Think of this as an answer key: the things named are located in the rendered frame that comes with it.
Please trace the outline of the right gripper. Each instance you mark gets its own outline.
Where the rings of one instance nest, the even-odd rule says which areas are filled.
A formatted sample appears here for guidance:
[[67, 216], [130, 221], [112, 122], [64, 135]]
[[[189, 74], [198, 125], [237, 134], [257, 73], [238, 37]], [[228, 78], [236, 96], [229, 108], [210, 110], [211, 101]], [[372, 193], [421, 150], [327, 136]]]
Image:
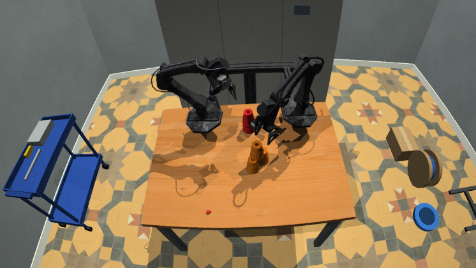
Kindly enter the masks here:
[[[223, 86], [223, 85], [220, 85], [219, 82], [218, 82], [218, 81], [221, 81], [221, 82], [222, 82], [222, 81], [224, 81], [224, 80], [226, 80], [226, 79], [227, 79], [227, 76], [224, 76], [224, 75], [222, 75], [222, 76], [217, 75], [216, 78], [213, 77], [213, 78], [210, 78], [210, 79], [209, 79], [209, 82], [211, 83], [213, 90], [209, 92], [210, 96], [208, 97], [208, 100], [211, 101], [211, 102], [214, 103], [214, 104], [215, 104], [215, 102], [216, 102], [217, 104], [215, 104], [215, 105], [216, 105], [219, 109], [220, 109], [220, 105], [219, 105], [219, 103], [218, 103], [218, 101], [217, 101], [217, 99], [216, 99], [216, 97], [215, 97], [215, 94], [220, 93], [220, 90], [224, 90], [224, 89], [226, 89], [226, 88], [229, 87], [228, 90], [230, 91], [230, 93], [232, 94], [232, 96], [234, 97], [234, 99], [237, 100], [236, 93], [235, 93], [235, 84], [232, 84], [232, 85], [231, 85], [231, 84], [229, 83], [228, 85]], [[234, 90], [234, 92], [233, 92], [233, 90]], [[212, 95], [212, 96], [211, 96], [211, 95]], [[215, 102], [214, 102], [212, 99], [213, 99]]]

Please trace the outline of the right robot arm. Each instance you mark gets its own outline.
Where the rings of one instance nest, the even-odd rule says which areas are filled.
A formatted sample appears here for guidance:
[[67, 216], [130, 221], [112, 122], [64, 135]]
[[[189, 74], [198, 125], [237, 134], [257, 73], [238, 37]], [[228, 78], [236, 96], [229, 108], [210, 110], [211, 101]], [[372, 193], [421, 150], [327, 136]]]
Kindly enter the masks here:
[[[204, 69], [229, 68], [229, 63], [227, 62], [227, 60], [222, 59], [221, 57], [217, 57], [215, 60], [212, 61], [208, 61], [207, 58], [204, 56], [194, 57], [193, 59], [197, 59], [198, 65]], [[220, 111], [207, 111], [206, 107], [208, 99], [204, 95], [194, 93], [186, 87], [182, 86], [176, 81], [176, 79], [174, 79], [173, 76], [184, 73], [200, 73], [201, 75], [205, 74], [209, 80], [213, 77], [216, 78], [216, 76], [221, 72], [225, 71], [225, 69], [214, 71], [202, 70], [197, 66], [196, 61], [186, 63], [185, 62], [182, 62], [182, 64], [176, 63], [176, 65], [172, 66], [169, 66], [171, 64], [167, 65], [165, 63], [162, 63], [160, 68], [165, 66], [166, 67], [160, 69], [156, 74], [156, 83], [158, 89], [163, 91], [167, 90], [180, 96], [182, 99], [190, 103], [193, 108], [195, 108], [196, 111], [189, 112], [187, 118], [188, 121], [218, 121]]]

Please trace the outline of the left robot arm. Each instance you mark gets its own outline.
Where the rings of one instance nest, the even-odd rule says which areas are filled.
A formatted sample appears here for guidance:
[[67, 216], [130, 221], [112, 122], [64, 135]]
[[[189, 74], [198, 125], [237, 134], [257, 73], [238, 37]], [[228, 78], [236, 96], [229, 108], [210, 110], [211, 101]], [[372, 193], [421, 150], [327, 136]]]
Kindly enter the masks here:
[[[269, 97], [270, 99], [264, 100], [262, 104], [258, 105], [257, 113], [260, 116], [265, 116], [270, 110], [272, 110], [277, 101], [276, 93], [284, 85], [284, 89], [278, 94], [278, 106], [273, 112], [270, 113], [270, 115], [277, 116], [279, 108], [283, 108], [285, 116], [316, 114], [314, 106], [309, 106], [309, 91], [315, 75], [320, 73], [323, 68], [323, 64], [319, 63], [316, 59], [311, 59], [308, 62], [305, 62], [305, 60], [309, 59], [310, 57], [310, 55], [306, 54], [301, 54], [299, 56], [300, 61], [293, 72], [291, 72], [291, 74], [273, 90]], [[285, 105], [287, 105], [289, 102], [292, 91], [301, 79], [302, 82], [300, 88], [294, 96], [294, 101], [297, 103], [296, 106], [285, 107]]]

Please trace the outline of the orange cup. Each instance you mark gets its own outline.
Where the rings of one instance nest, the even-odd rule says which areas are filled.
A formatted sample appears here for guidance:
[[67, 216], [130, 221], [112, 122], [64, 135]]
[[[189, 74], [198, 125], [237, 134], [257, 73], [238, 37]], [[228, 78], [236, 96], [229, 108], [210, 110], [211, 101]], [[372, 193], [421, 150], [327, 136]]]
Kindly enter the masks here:
[[259, 172], [260, 170], [260, 167], [259, 167], [259, 162], [258, 161], [255, 161], [255, 160], [252, 160], [250, 158], [250, 156], [248, 157], [248, 162], [247, 162], [247, 166], [246, 166], [246, 170], [248, 173], [250, 174], [256, 174]]
[[258, 161], [260, 165], [266, 165], [269, 162], [269, 155], [267, 154], [267, 148], [263, 147], [263, 149], [264, 149], [264, 158]]
[[261, 160], [263, 157], [264, 157], [264, 150], [263, 150], [261, 141], [259, 140], [253, 141], [251, 145], [250, 158], [252, 160], [258, 161], [258, 160]]

